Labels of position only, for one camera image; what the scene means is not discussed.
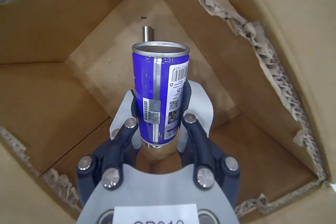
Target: aluminum can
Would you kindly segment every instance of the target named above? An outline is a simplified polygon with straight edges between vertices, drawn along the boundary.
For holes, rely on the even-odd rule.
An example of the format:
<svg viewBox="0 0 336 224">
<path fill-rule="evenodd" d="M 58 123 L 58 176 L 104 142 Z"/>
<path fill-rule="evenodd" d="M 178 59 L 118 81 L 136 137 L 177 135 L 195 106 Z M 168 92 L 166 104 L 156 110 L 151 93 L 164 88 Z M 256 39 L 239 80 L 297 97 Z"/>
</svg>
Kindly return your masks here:
<svg viewBox="0 0 336 224">
<path fill-rule="evenodd" d="M 132 46 L 135 97 L 140 134 L 160 147 L 172 141 L 181 122 L 189 47 L 162 41 Z"/>
</svg>

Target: silver screw cap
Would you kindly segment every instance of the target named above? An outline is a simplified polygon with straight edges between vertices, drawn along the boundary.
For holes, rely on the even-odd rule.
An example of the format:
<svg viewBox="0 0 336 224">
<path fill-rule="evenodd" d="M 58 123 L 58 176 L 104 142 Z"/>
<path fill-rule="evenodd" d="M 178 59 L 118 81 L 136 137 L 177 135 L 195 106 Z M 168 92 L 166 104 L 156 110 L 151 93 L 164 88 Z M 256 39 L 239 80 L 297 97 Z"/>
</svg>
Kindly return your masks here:
<svg viewBox="0 0 336 224">
<path fill-rule="evenodd" d="M 201 187 L 211 188 L 215 183 L 215 177 L 209 168 L 202 167 L 197 171 L 197 182 Z"/>
<path fill-rule="evenodd" d="M 225 158 L 225 164 L 227 165 L 227 168 L 231 171 L 237 171 L 239 168 L 238 162 L 235 158 L 232 157 Z"/>
<path fill-rule="evenodd" d="M 192 113 L 186 113 L 183 116 L 184 120 L 188 123 L 188 124 L 193 124 L 196 122 L 197 118 L 195 115 L 193 115 Z"/>
<path fill-rule="evenodd" d="M 116 186 L 116 184 L 119 182 L 120 180 L 120 173 L 119 170 L 112 167 L 107 169 L 103 176 L 102 176 L 102 185 L 106 188 L 112 188 L 114 186 Z"/>
<path fill-rule="evenodd" d="M 125 127 L 126 128 L 134 128 L 136 126 L 136 120 L 134 118 L 128 118 L 126 121 L 125 121 Z"/>
<path fill-rule="evenodd" d="M 90 156 L 85 156 L 80 159 L 78 162 L 79 170 L 88 170 L 92 164 L 92 158 Z"/>
<path fill-rule="evenodd" d="M 111 137 L 115 138 L 119 132 L 119 128 L 116 128 L 115 130 L 113 130 L 113 132 L 111 133 Z"/>
</svg>

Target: white label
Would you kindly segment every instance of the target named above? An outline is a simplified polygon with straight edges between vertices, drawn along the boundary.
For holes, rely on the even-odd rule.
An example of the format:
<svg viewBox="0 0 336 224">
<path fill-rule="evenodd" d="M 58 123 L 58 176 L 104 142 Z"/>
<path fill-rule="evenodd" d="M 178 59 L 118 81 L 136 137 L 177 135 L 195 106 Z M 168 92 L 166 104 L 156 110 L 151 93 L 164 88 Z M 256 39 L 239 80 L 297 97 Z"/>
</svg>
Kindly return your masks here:
<svg viewBox="0 0 336 224">
<path fill-rule="evenodd" d="M 113 224 L 199 224 L 196 204 L 118 206 Z"/>
<path fill-rule="evenodd" d="M 160 124 L 161 101 L 143 98 L 143 108 L 147 123 Z"/>
<path fill-rule="evenodd" d="M 169 66 L 164 140 L 173 137 L 177 133 L 183 85 L 187 79 L 188 63 L 189 61 Z"/>
</svg>

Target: barcode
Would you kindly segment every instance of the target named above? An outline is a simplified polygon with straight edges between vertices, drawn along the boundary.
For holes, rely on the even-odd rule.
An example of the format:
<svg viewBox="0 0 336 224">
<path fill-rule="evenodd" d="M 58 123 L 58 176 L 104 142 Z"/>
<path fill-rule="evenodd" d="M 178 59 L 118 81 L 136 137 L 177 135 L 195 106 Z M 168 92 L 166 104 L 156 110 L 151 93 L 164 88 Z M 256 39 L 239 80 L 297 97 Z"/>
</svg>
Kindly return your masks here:
<svg viewBox="0 0 336 224">
<path fill-rule="evenodd" d="M 153 123 L 157 123 L 159 124 L 159 112 L 149 112 L 148 113 L 148 121 L 153 122 Z"/>
<path fill-rule="evenodd" d="M 172 77 L 171 77 L 171 81 L 178 81 L 178 80 L 185 78 L 187 76 L 187 69 L 188 69 L 188 66 L 183 69 L 178 69 L 178 70 L 174 69 Z"/>
<path fill-rule="evenodd" d="M 148 102 L 144 101 L 144 120 L 148 121 Z"/>
<path fill-rule="evenodd" d="M 179 104 L 178 101 L 171 101 L 171 102 L 169 103 L 169 110 L 174 110 L 174 109 L 176 109 L 177 106 L 178 106 L 178 104 Z"/>
</svg>

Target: cardboard flap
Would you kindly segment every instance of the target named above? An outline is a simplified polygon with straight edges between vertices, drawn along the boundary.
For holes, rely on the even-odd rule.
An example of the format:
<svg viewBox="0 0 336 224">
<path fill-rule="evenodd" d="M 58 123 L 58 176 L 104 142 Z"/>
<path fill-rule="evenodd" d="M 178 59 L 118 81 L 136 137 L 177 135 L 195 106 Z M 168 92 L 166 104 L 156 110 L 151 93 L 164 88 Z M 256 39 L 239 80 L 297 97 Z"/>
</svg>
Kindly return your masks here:
<svg viewBox="0 0 336 224">
<path fill-rule="evenodd" d="M 1 65 L 0 88 L 0 125 L 41 173 L 108 118 L 64 63 Z"/>
</svg>

